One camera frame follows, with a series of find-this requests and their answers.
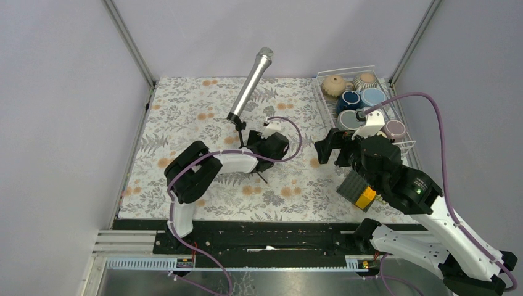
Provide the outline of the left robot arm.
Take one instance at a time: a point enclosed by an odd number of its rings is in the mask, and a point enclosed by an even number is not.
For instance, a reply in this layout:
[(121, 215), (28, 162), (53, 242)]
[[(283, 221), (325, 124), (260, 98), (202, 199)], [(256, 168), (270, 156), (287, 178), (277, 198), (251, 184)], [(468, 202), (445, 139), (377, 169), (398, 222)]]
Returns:
[(271, 168), (286, 156), (289, 140), (279, 132), (264, 136), (251, 130), (247, 146), (211, 152), (202, 142), (193, 142), (164, 170), (171, 197), (168, 246), (176, 253), (191, 247), (190, 233), (196, 201), (218, 175), (259, 173)]

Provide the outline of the dark blue cup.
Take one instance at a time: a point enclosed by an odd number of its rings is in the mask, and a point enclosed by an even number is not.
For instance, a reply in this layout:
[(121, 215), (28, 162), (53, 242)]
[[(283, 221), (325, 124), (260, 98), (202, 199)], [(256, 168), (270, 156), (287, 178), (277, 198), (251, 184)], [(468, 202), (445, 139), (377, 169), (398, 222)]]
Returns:
[(357, 91), (345, 91), (339, 97), (337, 105), (335, 107), (336, 114), (343, 112), (344, 110), (356, 110), (362, 108), (363, 103), (361, 101), (360, 93)]

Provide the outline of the silver microphone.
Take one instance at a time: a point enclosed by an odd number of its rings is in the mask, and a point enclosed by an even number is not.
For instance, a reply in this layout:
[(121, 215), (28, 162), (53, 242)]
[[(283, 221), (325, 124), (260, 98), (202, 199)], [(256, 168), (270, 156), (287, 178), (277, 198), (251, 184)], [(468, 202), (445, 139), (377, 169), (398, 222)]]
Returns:
[(235, 125), (241, 125), (241, 114), (251, 98), (255, 88), (261, 80), (267, 68), (272, 64), (274, 52), (269, 47), (263, 47), (256, 54), (254, 65), (246, 78), (236, 100), (231, 107), (227, 119)]

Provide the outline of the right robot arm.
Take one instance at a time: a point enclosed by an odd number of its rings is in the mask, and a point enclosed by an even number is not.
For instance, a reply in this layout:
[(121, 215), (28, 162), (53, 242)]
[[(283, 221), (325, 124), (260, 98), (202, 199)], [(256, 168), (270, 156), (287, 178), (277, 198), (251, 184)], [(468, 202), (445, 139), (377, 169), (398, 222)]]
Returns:
[(321, 164), (328, 162), (334, 149), (339, 150), (338, 167), (350, 167), (391, 207), (416, 220), (435, 238), (433, 243), (421, 242), (367, 218), (355, 231), (357, 251), (396, 255), (430, 271), (456, 295), (507, 291), (500, 274), (514, 269), (517, 256), (481, 239), (448, 208), (443, 191), (430, 176), (403, 164), (399, 147), (387, 138), (362, 138), (333, 128), (315, 143), (315, 149)]

